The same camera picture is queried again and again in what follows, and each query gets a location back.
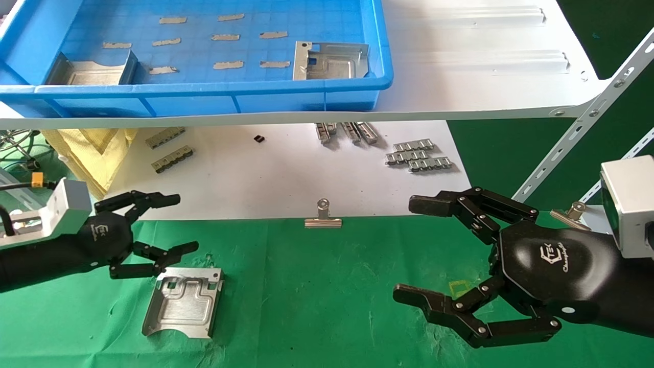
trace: black cable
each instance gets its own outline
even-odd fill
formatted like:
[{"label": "black cable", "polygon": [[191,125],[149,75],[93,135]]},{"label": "black cable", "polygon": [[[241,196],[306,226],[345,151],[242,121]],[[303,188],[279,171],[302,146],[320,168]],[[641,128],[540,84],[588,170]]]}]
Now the black cable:
[{"label": "black cable", "polygon": [[14,223],[11,221],[11,216],[9,215],[7,209],[2,207],[2,205],[0,205],[0,218],[2,219],[2,225],[5,228],[5,234],[7,236],[16,235],[16,231],[14,230]]}]

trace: yellow cloth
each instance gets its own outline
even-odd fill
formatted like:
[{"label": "yellow cloth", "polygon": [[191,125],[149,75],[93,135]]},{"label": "yellow cloth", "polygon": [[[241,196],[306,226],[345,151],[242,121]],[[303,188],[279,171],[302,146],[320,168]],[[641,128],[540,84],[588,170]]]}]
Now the yellow cloth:
[{"label": "yellow cloth", "polygon": [[42,130],[48,143],[98,200],[104,198],[138,129]]}]

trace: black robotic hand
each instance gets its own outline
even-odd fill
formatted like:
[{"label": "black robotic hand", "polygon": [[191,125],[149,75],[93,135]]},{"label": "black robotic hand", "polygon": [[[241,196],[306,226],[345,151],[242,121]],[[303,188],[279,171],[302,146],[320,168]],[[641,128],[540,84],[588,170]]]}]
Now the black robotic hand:
[{"label": "black robotic hand", "polygon": [[[76,234],[64,234],[43,242],[34,242],[0,251],[0,293],[62,276],[89,272],[109,266],[111,278],[141,278],[159,275],[167,266],[178,263],[182,255],[198,250],[189,242],[163,250],[134,242],[131,224],[149,208],[174,206],[177,194],[132,191],[95,204],[95,216],[89,217]],[[133,205],[125,216],[113,213]],[[154,261],[139,265],[121,265],[134,253]]]},{"label": "black robotic hand", "polygon": [[[540,227],[535,208],[479,187],[412,196],[409,211],[455,216],[492,246],[491,277],[458,299],[403,284],[393,291],[395,301],[419,307],[470,346],[548,341],[561,329],[557,317],[654,337],[654,261],[622,258],[612,235]],[[511,225],[501,229],[489,216]],[[530,318],[478,320],[474,312],[498,295]]]}]

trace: blue plastic bin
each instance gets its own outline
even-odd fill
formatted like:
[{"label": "blue plastic bin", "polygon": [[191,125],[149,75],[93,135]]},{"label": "blue plastic bin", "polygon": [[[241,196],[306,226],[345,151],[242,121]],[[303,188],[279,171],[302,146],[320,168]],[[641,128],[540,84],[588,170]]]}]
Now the blue plastic bin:
[{"label": "blue plastic bin", "polygon": [[[243,13],[239,20],[218,17]],[[187,17],[160,24],[163,17]],[[25,117],[164,117],[266,111],[369,111],[393,70],[381,0],[18,0],[0,28],[0,100]],[[261,39],[261,32],[288,37]],[[238,41],[212,41],[240,34]],[[176,45],[153,41],[181,38]],[[296,41],[366,43],[357,79],[293,81]],[[44,86],[58,57],[120,65],[131,43],[133,84]],[[216,62],[244,61],[215,70]],[[262,68],[261,61],[290,61]],[[151,67],[178,73],[151,75]]]}]

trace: logo on robotic hand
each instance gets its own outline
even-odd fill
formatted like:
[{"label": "logo on robotic hand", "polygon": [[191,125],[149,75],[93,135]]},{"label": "logo on robotic hand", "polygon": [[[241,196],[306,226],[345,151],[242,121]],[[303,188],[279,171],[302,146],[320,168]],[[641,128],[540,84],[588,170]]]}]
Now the logo on robotic hand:
[{"label": "logo on robotic hand", "polygon": [[563,261],[563,272],[568,272],[568,250],[561,243],[557,243],[555,248],[552,244],[545,243],[540,247],[540,257],[545,259],[550,265]]},{"label": "logo on robotic hand", "polygon": [[93,241],[97,241],[98,236],[106,236],[109,232],[109,227],[106,225],[91,225],[91,233],[93,234]]}]

